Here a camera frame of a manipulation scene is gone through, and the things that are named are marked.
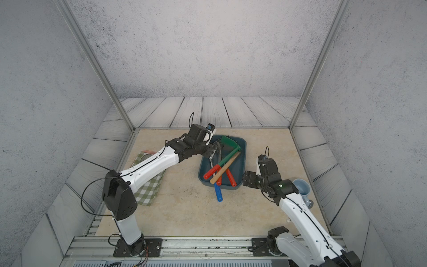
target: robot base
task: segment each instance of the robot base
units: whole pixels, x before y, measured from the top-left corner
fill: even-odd
[[[133,245],[128,245],[123,239],[117,241],[116,249],[114,250],[113,257],[116,258],[134,258],[135,255],[140,254],[145,257],[145,247],[148,248],[148,257],[156,258],[160,256],[160,249],[163,239],[161,238],[145,238],[141,237]]]

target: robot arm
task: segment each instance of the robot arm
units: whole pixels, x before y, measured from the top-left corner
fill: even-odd
[[[134,193],[158,173],[184,159],[198,154],[212,158],[216,147],[209,142],[215,131],[212,124],[206,128],[193,124],[188,134],[167,142],[159,152],[143,162],[120,174],[114,170],[107,173],[102,199],[113,214],[120,237],[129,246],[129,251],[140,253],[136,243],[144,242],[134,215],[137,208]]]
[[[345,252],[323,229],[305,205],[295,185],[290,180],[281,179],[273,159],[260,155],[257,173],[246,171],[243,175],[243,186],[266,192],[292,220],[309,248],[281,226],[268,232],[267,244],[271,253],[284,253],[299,267],[360,267],[356,254],[352,251]]]

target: metal pole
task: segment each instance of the metal pole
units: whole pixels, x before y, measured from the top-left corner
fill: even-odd
[[[105,75],[104,70],[101,67],[101,64],[99,64],[95,56],[95,53],[93,52],[91,46],[86,40],[86,37],[83,35],[83,32],[80,29],[79,24],[77,23],[77,20],[74,17],[73,12],[71,11],[70,6],[67,3],[67,0],[55,0],[55,3],[59,11],[61,12],[62,16],[64,17],[65,22],[68,24],[68,27],[70,28],[71,32],[74,34],[80,46],[82,47],[86,57],[88,58],[90,64],[92,65],[92,68],[94,68],[95,73],[98,75],[98,78],[101,80],[101,83],[104,86],[105,90],[107,91],[108,95],[110,96],[111,100],[113,101],[113,104],[116,106],[117,110],[119,111],[120,115],[122,116],[123,120],[125,121],[126,125],[129,127],[131,132],[134,132],[135,126],[133,125],[129,116],[127,115],[126,110],[123,108],[122,103],[120,102],[119,98],[116,95],[116,92],[114,92],[113,86],[111,85],[110,81]]]
[[[296,107],[295,113],[292,117],[291,124],[289,125],[289,130],[293,130],[298,121],[299,115],[304,108],[305,103],[307,102],[308,97],[310,96],[311,90],[313,89],[314,83],[316,82],[317,77],[319,76],[320,71],[322,70],[323,64],[325,63],[326,57],[328,55],[329,49],[335,40],[336,34],[338,33],[339,27],[341,26],[342,21],[344,20],[345,14],[348,11],[350,6],[350,0],[341,0],[336,11],[335,18],[332,21],[328,35],[323,42],[322,49],[320,50],[319,56],[317,58],[316,64],[311,71],[310,77],[305,85],[304,91],[301,94],[299,99],[298,106]]]

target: concrete wall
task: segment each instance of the concrete wall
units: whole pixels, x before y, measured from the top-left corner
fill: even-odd
[[[1,1],[0,36],[0,266],[8,266],[111,101],[52,0]]]
[[[427,262],[426,14],[354,1],[307,104],[396,266]]]
[[[297,96],[338,0],[69,0],[119,97]]]

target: green checkered towel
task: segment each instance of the green checkered towel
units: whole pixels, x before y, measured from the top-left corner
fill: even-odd
[[[136,157],[134,163],[132,166],[135,166],[136,164],[146,160],[147,158],[151,157],[151,154],[140,152],[138,156]],[[162,171],[155,177],[153,177],[151,180],[146,182],[135,194],[135,199],[138,204],[144,205],[144,206],[150,206],[154,198],[157,196],[157,192],[160,188],[161,179],[163,178],[165,171]]]

